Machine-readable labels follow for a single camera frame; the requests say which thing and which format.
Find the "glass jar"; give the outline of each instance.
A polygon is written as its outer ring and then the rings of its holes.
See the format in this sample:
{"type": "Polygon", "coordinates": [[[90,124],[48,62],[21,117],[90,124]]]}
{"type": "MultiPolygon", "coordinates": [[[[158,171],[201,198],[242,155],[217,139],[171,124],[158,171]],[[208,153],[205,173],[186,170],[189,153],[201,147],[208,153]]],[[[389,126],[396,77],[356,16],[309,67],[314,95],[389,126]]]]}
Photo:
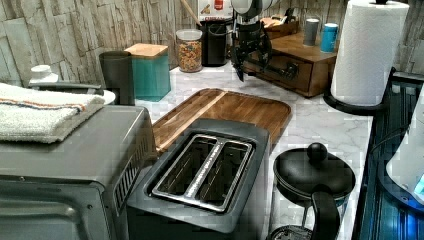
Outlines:
{"type": "Polygon", "coordinates": [[[178,30],[178,64],[182,72],[202,70],[202,31],[196,29],[178,30]]]}

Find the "toaster slot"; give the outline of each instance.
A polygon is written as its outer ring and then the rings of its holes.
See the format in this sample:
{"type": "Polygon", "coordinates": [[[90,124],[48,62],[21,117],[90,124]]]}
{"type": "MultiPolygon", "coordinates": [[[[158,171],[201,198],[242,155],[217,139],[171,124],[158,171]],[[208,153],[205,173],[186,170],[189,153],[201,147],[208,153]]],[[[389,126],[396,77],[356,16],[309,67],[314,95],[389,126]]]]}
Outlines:
{"type": "Polygon", "coordinates": [[[216,143],[215,138],[194,136],[155,189],[166,195],[183,195],[216,143]]]}
{"type": "Polygon", "coordinates": [[[251,146],[226,142],[196,195],[203,204],[222,212],[228,205],[250,155],[251,146]]]}

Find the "wooden cutting board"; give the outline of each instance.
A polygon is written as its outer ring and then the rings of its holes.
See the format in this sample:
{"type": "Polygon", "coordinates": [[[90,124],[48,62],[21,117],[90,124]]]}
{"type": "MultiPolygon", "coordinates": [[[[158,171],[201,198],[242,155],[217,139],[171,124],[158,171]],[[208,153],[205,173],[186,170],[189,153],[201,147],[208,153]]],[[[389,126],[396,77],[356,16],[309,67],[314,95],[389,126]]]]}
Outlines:
{"type": "Polygon", "coordinates": [[[160,118],[153,124],[153,133],[161,154],[197,118],[232,120],[267,129],[274,147],[290,117],[291,108],[283,102],[220,89],[205,89],[160,118]]]}

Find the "wood plank wall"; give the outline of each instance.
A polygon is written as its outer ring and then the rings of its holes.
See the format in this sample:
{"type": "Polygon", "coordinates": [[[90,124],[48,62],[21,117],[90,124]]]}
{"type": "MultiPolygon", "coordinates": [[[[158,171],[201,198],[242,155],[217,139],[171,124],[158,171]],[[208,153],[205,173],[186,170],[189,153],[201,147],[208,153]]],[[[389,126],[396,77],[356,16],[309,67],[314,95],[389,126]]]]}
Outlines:
{"type": "MultiPolygon", "coordinates": [[[[398,70],[424,74],[423,1],[408,0],[398,70]]],[[[197,9],[197,0],[187,2],[197,9]]],[[[346,6],[347,0],[282,0],[262,16],[296,7],[301,28],[316,16],[342,29],[346,6]]],[[[103,84],[99,55],[140,42],[168,45],[172,68],[175,32],[194,27],[179,0],[0,0],[0,82],[27,86],[31,67],[47,64],[64,81],[103,84]]]]}

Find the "striped towel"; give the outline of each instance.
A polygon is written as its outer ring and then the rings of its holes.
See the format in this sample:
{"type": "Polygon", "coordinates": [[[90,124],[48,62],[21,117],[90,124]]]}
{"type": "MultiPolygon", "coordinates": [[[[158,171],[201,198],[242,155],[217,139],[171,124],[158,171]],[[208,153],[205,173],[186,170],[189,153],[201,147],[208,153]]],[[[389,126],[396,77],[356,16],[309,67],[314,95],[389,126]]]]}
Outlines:
{"type": "Polygon", "coordinates": [[[37,91],[0,83],[0,140],[63,141],[103,107],[101,96],[37,91]]]}

